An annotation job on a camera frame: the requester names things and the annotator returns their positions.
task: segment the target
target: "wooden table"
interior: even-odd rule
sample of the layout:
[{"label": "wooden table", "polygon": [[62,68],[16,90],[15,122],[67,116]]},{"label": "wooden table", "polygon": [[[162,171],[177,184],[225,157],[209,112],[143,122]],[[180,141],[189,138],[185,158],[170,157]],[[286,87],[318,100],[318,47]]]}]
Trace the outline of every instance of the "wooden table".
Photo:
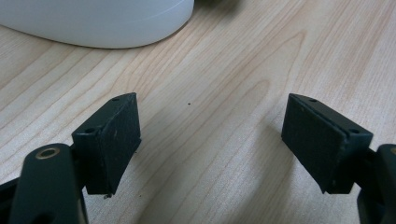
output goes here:
[{"label": "wooden table", "polygon": [[89,49],[0,27],[0,183],[108,99],[136,92],[143,142],[91,223],[359,223],[281,141],[290,92],[396,143],[396,1],[197,1],[176,34]]}]

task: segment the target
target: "brass screw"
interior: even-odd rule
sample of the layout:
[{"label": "brass screw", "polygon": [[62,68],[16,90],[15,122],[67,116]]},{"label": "brass screw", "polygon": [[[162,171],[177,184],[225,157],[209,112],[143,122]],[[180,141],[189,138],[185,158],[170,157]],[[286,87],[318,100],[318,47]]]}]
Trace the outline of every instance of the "brass screw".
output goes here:
[{"label": "brass screw", "polygon": [[58,155],[59,152],[61,152],[61,150],[57,147],[44,148],[35,154],[35,158],[38,160],[46,160]]}]

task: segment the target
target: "white plastic container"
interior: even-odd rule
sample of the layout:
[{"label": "white plastic container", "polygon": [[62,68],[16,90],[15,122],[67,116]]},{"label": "white plastic container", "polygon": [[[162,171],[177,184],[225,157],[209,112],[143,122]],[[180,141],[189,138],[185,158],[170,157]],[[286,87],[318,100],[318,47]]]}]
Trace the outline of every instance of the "white plastic container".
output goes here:
[{"label": "white plastic container", "polygon": [[0,24],[47,39],[106,49],[147,45],[179,29],[193,0],[0,0]]}]

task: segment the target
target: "wood grain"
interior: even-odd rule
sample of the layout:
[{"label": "wood grain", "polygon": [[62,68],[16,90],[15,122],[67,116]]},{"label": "wood grain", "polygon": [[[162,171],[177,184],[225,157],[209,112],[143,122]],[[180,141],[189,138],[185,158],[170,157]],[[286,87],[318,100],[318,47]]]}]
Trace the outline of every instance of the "wood grain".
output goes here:
[{"label": "wood grain", "polygon": [[143,142],[91,223],[359,223],[283,144],[287,97],[319,99],[396,143],[396,2],[197,1],[137,49],[70,46],[0,27],[0,183],[109,98],[138,96]]}]

